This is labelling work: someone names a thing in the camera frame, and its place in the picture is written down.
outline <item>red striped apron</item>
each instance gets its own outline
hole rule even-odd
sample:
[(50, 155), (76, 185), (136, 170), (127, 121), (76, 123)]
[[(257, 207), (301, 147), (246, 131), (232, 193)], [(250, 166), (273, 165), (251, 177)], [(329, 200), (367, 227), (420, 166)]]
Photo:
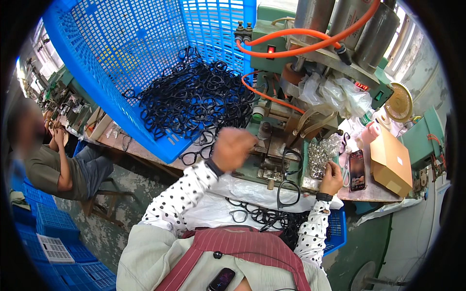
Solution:
[(297, 290), (311, 291), (301, 259), (277, 235), (242, 226), (197, 230), (191, 247), (155, 291), (177, 291), (205, 251), (282, 268), (293, 274)]

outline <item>wall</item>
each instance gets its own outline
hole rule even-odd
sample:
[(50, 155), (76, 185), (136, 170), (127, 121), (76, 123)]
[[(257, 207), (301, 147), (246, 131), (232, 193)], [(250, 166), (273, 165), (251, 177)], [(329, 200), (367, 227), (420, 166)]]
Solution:
[[(428, 37), (419, 29), (410, 50), (415, 55), (404, 60), (402, 72), (394, 77), (404, 84), (413, 98), (413, 115), (422, 116), (433, 106), (445, 127), (446, 114), (451, 109), (450, 93), (442, 64)], [(395, 212), (392, 217), (392, 231), (387, 253), (378, 278), (409, 281), (428, 253), (440, 229), (439, 215), (443, 194), (449, 185), (445, 176), (432, 183), (432, 170), (429, 174), (427, 201), (411, 208)], [(402, 290), (403, 287), (376, 285), (374, 290)]]
[[(390, 242), (379, 279), (409, 281), (434, 243), (440, 229), (440, 207), (449, 182), (445, 176), (439, 177), (435, 184), (431, 177), (429, 179), (427, 201), (393, 214)], [(374, 290), (402, 289), (381, 284), (374, 286)]]
[(450, 111), (450, 93), (442, 64), (429, 38), (419, 29), (417, 39), (413, 40), (412, 48), (416, 47), (416, 41), (421, 41), (420, 47), (413, 58), (407, 58), (404, 63), (409, 66), (404, 74), (395, 74), (395, 79), (404, 84), (411, 92), (413, 98), (413, 115), (422, 116), (424, 112), (433, 106), (445, 126), (446, 113)]

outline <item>black wristband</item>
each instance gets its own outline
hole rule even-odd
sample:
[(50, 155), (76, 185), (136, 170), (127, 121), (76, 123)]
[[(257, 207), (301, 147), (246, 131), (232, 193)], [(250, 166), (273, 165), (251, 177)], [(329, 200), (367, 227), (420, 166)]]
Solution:
[(326, 202), (332, 201), (332, 195), (329, 195), (327, 193), (322, 193), (322, 192), (317, 193), (315, 198), (320, 201), (326, 201)]
[(224, 171), (218, 168), (218, 166), (212, 161), (212, 159), (206, 160), (205, 164), (207, 165), (207, 167), (209, 167), (209, 169), (212, 170), (212, 172), (214, 172), (214, 174), (217, 175), (217, 179), (225, 173)]

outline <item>concrete floor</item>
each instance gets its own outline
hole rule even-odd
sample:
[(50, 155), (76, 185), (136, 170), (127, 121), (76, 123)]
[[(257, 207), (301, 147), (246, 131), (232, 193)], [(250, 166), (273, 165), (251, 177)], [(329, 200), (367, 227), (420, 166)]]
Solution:
[[(120, 190), (135, 194), (134, 197), (119, 198), (115, 205), (113, 217), (124, 223), (122, 228), (95, 215), (85, 217), (75, 201), (56, 199), (58, 208), (69, 212), (81, 230), (81, 241), (114, 273), (117, 272), (118, 260), (131, 227), (140, 221), (150, 201), (175, 182), (164, 172), (148, 169), (131, 158), (125, 161), (126, 165), (123, 166), (126, 169), (115, 165), (115, 171), (111, 174)], [(110, 190), (112, 187), (111, 183), (104, 183), (101, 188)], [(99, 196), (97, 199), (100, 204), (108, 206), (111, 198)], [(385, 216), (355, 227), (360, 216), (354, 213), (354, 205), (345, 203), (345, 211), (347, 243), (323, 260), (333, 291), (348, 290), (354, 274), (364, 263), (374, 261), (380, 265), (391, 224), (391, 217)]]

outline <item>jeans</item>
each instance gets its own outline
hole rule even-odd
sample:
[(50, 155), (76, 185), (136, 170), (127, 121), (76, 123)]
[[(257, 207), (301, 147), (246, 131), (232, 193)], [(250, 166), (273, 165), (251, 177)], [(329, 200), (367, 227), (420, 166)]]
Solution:
[(89, 146), (83, 148), (76, 156), (86, 180), (87, 198), (99, 190), (100, 184), (113, 172), (113, 162)]

